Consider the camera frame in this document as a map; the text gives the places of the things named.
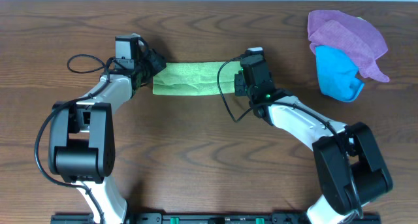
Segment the green cloth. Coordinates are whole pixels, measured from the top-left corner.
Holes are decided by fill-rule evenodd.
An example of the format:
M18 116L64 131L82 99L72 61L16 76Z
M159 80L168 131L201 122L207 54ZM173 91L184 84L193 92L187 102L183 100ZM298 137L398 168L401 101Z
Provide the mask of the green cloth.
M168 96L206 96L234 91L234 75L239 62L167 63L153 78L153 94Z

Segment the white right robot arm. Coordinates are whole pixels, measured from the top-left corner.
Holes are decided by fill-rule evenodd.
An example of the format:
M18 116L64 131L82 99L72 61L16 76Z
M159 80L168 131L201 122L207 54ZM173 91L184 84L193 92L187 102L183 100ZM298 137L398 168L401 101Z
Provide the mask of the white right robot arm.
M247 96L258 118L287 131L313 151L322 195L305 212L278 212L272 223L381 223L368 203L388 193L393 181L370 128L322 116L298 97L274 87L269 73L234 76L237 96Z

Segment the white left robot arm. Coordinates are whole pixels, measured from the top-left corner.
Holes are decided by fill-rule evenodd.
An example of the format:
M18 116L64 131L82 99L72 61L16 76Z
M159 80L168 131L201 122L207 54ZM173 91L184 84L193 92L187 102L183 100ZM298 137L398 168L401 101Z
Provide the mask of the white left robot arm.
M98 84L82 97L56 102L46 119L50 126L48 167L61 176L60 185L74 187L93 213L88 217L59 217L78 223L124 223L127 201L112 177L116 151L113 115L140 88L167 66L155 50L132 58L111 57L101 64Z

